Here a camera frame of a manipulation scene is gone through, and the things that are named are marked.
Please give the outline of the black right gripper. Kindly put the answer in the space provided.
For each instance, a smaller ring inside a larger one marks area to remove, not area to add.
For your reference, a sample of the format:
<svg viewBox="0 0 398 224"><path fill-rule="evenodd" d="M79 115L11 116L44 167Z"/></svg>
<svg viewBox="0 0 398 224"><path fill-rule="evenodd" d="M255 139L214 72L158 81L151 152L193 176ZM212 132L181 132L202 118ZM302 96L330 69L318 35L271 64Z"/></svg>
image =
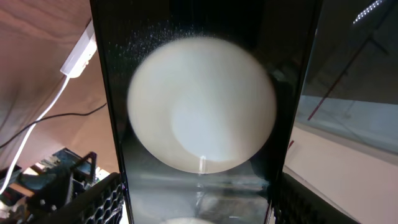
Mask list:
<svg viewBox="0 0 398 224"><path fill-rule="evenodd" d="M62 149L39 175L19 174L16 182L33 194L9 209L1 223L102 223L99 202L70 205L97 183L96 159L95 152L80 157Z"/></svg>

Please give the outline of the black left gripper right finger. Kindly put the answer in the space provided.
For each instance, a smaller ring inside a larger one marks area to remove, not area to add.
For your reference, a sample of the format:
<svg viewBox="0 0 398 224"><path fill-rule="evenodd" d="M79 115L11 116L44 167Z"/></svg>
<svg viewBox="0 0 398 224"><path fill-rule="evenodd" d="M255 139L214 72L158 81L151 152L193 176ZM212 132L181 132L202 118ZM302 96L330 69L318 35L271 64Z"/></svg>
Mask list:
<svg viewBox="0 0 398 224"><path fill-rule="evenodd" d="M288 174L280 180L273 202L277 224L357 224Z"/></svg>

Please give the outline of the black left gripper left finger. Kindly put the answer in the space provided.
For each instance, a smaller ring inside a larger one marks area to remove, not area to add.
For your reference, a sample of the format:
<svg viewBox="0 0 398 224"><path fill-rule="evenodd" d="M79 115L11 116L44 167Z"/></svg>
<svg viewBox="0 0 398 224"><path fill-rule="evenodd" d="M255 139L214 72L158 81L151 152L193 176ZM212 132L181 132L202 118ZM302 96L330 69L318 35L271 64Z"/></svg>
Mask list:
<svg viewBox="0 0 398 224"><path fill-rule="evenodd" d="M120 223L124 194L121 176L112 174L72 198L71 183L61 181L60 191L46 187L27 200L32 223Z"/></svg>

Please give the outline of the white power strip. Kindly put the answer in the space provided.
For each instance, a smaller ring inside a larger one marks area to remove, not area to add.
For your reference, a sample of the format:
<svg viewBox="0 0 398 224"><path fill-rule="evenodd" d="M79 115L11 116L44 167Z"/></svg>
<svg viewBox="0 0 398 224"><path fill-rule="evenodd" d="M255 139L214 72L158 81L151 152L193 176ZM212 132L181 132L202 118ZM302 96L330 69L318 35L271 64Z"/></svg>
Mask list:
<svg viewBox="0 0 398 224"><path fill-rule="evenodd" d="M75 44L60 71L68 78L77 78L84 71L97 50L93 21L91 20Z"/></svg>

